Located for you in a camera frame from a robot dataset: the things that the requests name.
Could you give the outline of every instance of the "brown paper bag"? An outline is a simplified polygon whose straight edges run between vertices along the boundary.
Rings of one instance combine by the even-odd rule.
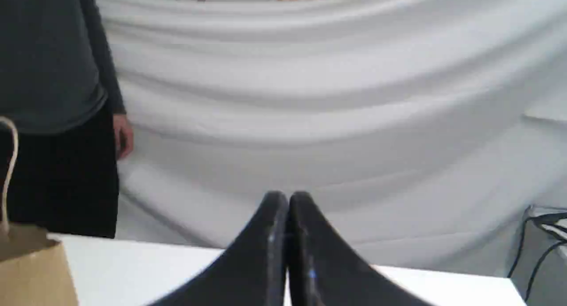
[[[8,185],[18,157],[18,133],[12,130],[14,154],[2,190],[0,227],[0,306],[77,306],[77,294],[63,244],[50,240],[47,231],[34,225],[8,222]]]

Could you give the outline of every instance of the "white cloth backdrop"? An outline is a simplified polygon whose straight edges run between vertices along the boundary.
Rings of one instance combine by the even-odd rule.
[[[567,174],[567,0],[98,2],[164,241],[299,189],[371,262],[502,275]]]

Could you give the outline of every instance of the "black wire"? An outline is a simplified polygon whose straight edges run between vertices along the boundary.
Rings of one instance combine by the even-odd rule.
[[[543,263],[543,261],[545,261],[545,258],[547,258],[549,253],[553,252],[553,250],[555,250],[559,246],[565,245],[565,244],[567,244],[567,240],[559,241],[559,242],[549,246],[549,248],[547,248],[547,250],[545,250],[545,252],[543,254],[541,254],[541,257],[539,258],[539,260],[537,260],[537,263],[535,264],[535,268],[533,268],[532,274],[530,276],[530,282],[528,282],[528,289],[526,290],[526,297],[524,298],[525,302],[527,302],[528,298],[530,298],[531,288],[532,288],[533,282],[535,281],[535,276],[537,275],[537,271],[539,270],[541,264]]]
[[[526,227],[528,225],[528,222],[532,220],[533,217],[528,217],[526,220],[524,220],[524,223],[522,225],[522,233],[520,234],[520,243],[518,244],[518,252],[516,253],[516,259],[514,259],[514,263],[512,264],[512,267],[508,272],[508,278],[512,278],[512,275],[514,274],[514,271],[518,266],[518,262],[520,261],[520,257],[522,257],[522,251],[524,249],[524,240],[526,239]]]

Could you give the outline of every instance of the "white table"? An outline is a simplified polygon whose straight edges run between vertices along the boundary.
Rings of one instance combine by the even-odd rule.
[[[221,250],[53,235],[63,241],[81,306],[145,306],[198,274]],[[524,306],[504,278],[376,267],[436,306]],[[286,305],[291,305],[286,294]]]

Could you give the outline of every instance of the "dark gray long-sleeve shirt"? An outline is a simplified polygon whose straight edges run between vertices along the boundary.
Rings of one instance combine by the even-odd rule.
[[[125,112],[95,0],[0,0],[0,115],[58,134],[107,100]]]

